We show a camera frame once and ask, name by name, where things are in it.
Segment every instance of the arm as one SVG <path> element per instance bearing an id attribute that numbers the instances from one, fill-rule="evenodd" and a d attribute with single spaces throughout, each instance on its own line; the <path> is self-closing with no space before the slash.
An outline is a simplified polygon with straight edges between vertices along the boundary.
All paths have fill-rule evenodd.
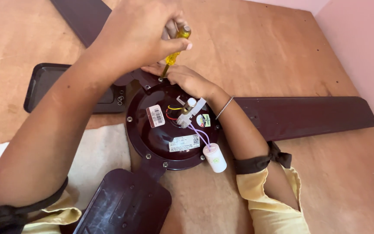
<path id="1" fill-rule="evenodd" d="M 185 50 L 162 40 L 166 24 L 186 24 L 173 1 L 122 0 L 95 42 L 53 85 L 0 159 L 0 205 L 26 206 L 64 183 L 97 100 L 123 74 Z"/>
<path id="2" fill-rule="evenodd" d="M 160 75 L 164 66 L 153 64 L 142 67 L 142 69 Z M 216 114 L 223 109 L 231 98 L 222 88 L 185 66 L 174 65 L 169 68 L 167 75 L 171 84 L 178 84 L 195 98 L 204 98 Z M 226 107 L 220 115 L 219 121 L 237 160 L 267 156 L 269 148 L 266 141 L 235 100 L 232 100 Z M 265 194 L 295 210 L 299 210 L 297 199 L 282 166 L 271 161 L 268 165 L 268 172 L 266 182 L 263 185 Z"/>

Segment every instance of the barcode sticker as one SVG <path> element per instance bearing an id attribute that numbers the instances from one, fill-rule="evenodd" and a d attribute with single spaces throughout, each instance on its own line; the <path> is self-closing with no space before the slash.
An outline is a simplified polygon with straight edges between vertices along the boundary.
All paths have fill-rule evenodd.
<path id="1" fill-rule="evenodd" d="M 150 120 L 151 128 L 165 124 L 164 115 L 159 105 L 148 107 L 147 115 L 148 119 Z"/>
<path id="2" fill-rule="evenodd" d="M 171 142 L 168 143 L 168 147 L 170 152 L 191 150 L 200 147 L 200 138 L 197 134 L 175 137 Z"/>

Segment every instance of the pink wall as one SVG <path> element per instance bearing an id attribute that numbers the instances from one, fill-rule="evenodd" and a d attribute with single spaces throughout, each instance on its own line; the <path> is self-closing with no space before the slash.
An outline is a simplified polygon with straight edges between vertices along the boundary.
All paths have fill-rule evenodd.
<path id="1" fill-rule="evenodd" d="M 374 113 L 374 0 L 330 0 L 315 18 Z"/>
<path id="2" fill-rule="evenodd" d="M 310 11 L 313 15 L 319 12 L 329 0 L 247 0 L 257 3 L 266 3 L 271 5 L 282 6 Z"/>

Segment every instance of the red wire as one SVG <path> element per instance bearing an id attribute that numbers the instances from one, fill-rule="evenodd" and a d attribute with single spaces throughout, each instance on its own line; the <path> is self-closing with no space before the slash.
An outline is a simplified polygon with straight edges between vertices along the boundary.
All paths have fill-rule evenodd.
<path id="1" fill-rule="evenodd" d="M 168 114 L 167 114 L 167 111 L 168 111 L 168 109 L 165 111 L 165 115 L 167 116 L 167 118 L 169 118 L 170 120 L 177 120 L 177 119 L 174 119 L 174 118 L 170 118 L 170 117 L 168 116 Z"/>

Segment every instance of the sticker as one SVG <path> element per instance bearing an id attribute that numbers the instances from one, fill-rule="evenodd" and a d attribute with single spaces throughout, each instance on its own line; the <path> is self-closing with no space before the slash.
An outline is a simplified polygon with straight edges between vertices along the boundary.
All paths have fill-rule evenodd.
<path id="1" fill-rule="evenodd" d="M 200 127 L 210 127 L 210 117 L 208 114 L 197 115 L 196 121 Z"/>
<path id="2" fill-rule="evenodd" d="M 147 115 L 148 119 L 150 120 L 151 128 L 165 124 L 164 115 L 159 105 L 148 107 Z"/>
<path id="3" fill-rule="evenodd" d="M 200 147 L 199 135 L 175 137 L 172 142 L 168 143 L 170 152 L 190 150 Z"/>

